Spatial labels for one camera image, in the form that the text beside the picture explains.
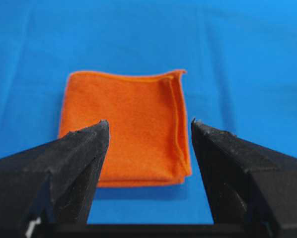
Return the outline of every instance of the microfiber cloth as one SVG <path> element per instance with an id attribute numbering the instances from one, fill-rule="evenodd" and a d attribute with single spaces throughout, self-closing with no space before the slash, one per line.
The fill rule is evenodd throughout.
<path id="1" fill-rule="evenodd" d="M 106 119 L 110 143 L 98 187 L 183 183 L 192 174 L 184 70 L 156 76 L 75 72 L 67 82 L 59 137 Z"/>

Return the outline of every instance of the blue cloth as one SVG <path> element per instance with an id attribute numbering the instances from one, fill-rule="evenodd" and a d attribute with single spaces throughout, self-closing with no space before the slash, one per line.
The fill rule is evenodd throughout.
<path id="1" fill-rule="evenodd" d="M 189 121 L 297 157 L 297 0 L 0 0 L 0 157 L 57 137 L 71 72 L 177 68 Z M 88 222 L 211 224 L 191 157 L 184 185 L 98 189 Z"/>

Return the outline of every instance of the blue background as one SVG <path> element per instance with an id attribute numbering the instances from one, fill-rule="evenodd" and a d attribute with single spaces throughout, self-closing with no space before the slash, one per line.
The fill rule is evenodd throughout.
<path id="1" fill-rule="evenodd" d="M 297 0 L 0 0 L 0 157 L 57 137 L 71 72 L 174 69 L 189 122 L 297 157 Z M 211 224 L 191 158 L 184 185 L 98 189 L 88 222 Z"/>

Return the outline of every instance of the orange towel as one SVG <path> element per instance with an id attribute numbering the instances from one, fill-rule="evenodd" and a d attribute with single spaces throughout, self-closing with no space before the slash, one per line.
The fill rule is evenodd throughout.
<path id="1" fill-rule="evenodd" d="M 191 175 L 183 73 L 70 76 L 59 137 L 101 119 L 109 122 L 110 144 L 98 187 L 170 185 Z"/>

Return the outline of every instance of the white marking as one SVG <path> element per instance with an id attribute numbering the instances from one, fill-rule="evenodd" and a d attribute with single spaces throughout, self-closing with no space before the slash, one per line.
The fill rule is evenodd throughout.
<path id="1" fill-rule="evenodd" d="M 26 234 L 25 234 L 27 238 L 31 238 L 31 235 L 33 234 L 35 225 L 40 224 L 40 223 L 41 223 L 40 217 L 37 218 L 36 221 L 31 221 L 29 223 L 28 229 L 27 229 Z"/>

